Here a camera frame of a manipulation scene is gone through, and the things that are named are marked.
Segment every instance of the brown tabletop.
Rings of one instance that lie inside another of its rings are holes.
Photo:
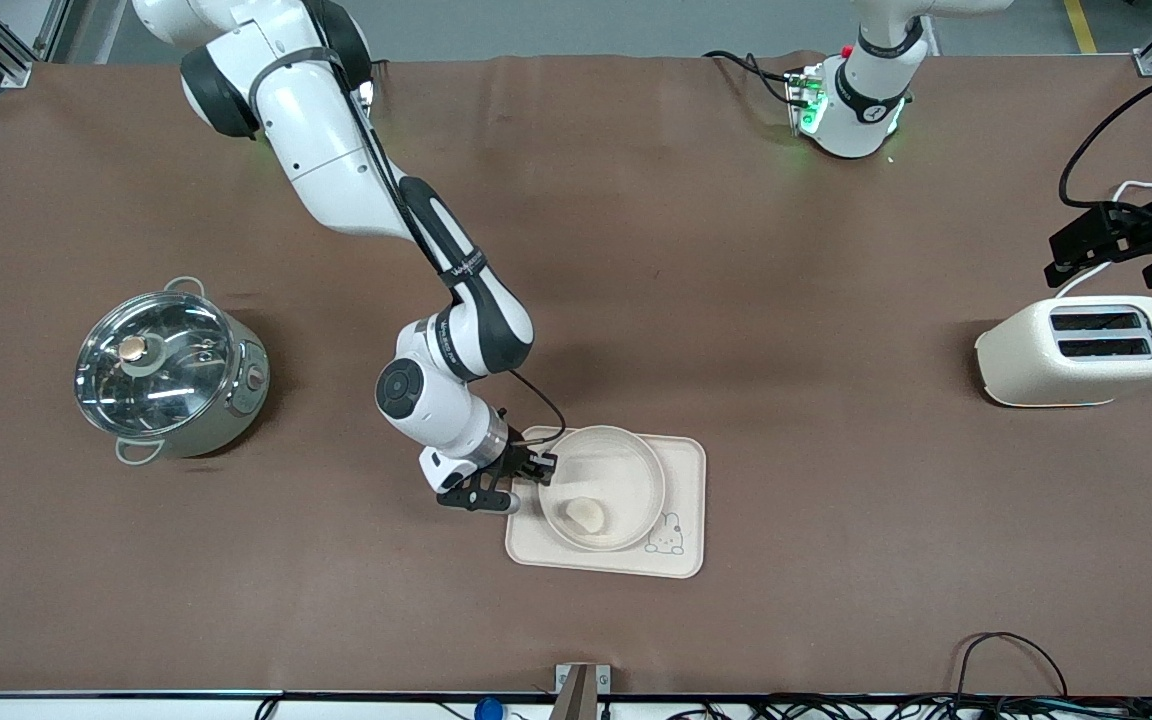
[[[515,564],[503,520],[435,505],[371,397],[445,303],[412,247],[316,225],[174,68],[37,67],[0,100],[0,689],[503,691],[584,659],[619,691],[933,691],[1007,629],[1076,694],[1152,694],[1152,388],[1006,410],[970,356],[1048,295],[1061,165],[1140,85],[1124,56],[932,59],[844,161],[710,60],[384,69],[391,156],[524,301],[532,381],[707,448],[704,568],[655,579]],[[1152,99],[1073,190],[1123,179],[1152,179]],[[270,403],[221,455],[123,468],[74,407],[78,342],[185,273],[270,347]],[[1007,646],[968,687],[1052,691]]]

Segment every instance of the white tray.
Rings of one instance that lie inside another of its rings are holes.
[[[524,438],[553,433],[553,427],[526,429]],[[509,515],[503,530],[503,550],[521,564],[568,570],[598,570],[690,578],[705,559],[705,450],[690,438],[641,434],[664,465],[664,511],[643,541],[626,550],[590,552],[576,548],[550,529],[540,511],[533,483],[513,483],[521,507]],[[548,445],[538,446],[547,450]]]

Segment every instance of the yellow floor stripe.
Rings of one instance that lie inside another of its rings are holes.
[[[1078,52],[1096,53],[1092,28],[1087,26],[1087,15],[1083,14],[1083,3],[1079,3],[1079,0],[1064,0],[1064,14],[1069,15],[1069,24],[1074,28],[1074,40],[1078,40]]]

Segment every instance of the pot handle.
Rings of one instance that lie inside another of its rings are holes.
[[[173,291],[175,288],[182,285],[196,285],[198,286],[198,297],[207,297],[207,288],[202,287],[202,281],[192,275],[180,275],[180,278],[173,278],[165,287],[164,291]]]
[[[132,468],[136,468],[137,465],[146,465],[150,464],[150,462],[154,462],[157,456],[161,454],[165,445],[166,442],[161,441],[161,439],[143,442],[136,441],[136,439],[119,438],[114,441],[114,455],[118,457],[119,462],[122,462],[123,465],[131,465]],[[147,456],[142,457],[141,460],[131,460],[131,457],[127,456],[128,447],[152,447],[154,450],[150,452]]]

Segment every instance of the gray floor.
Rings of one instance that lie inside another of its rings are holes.
[[[619,54],[695,56],[732,50],[775,56],[836,51],[854,40],[842,0],[339,0],[364,26],[377,56],[397,61],[498,55]],[[1152,33],[1152,0],[1082,0],[1097,48],[1129,51]],[[175,65],[182,51],[141,25],[127,0],[86,0],[69,61]],[[1064,0],[1015,0],[987,18],[938,18],[946,55],[1078,53]],[[1043,78],[1034,78],[1043,82]]]

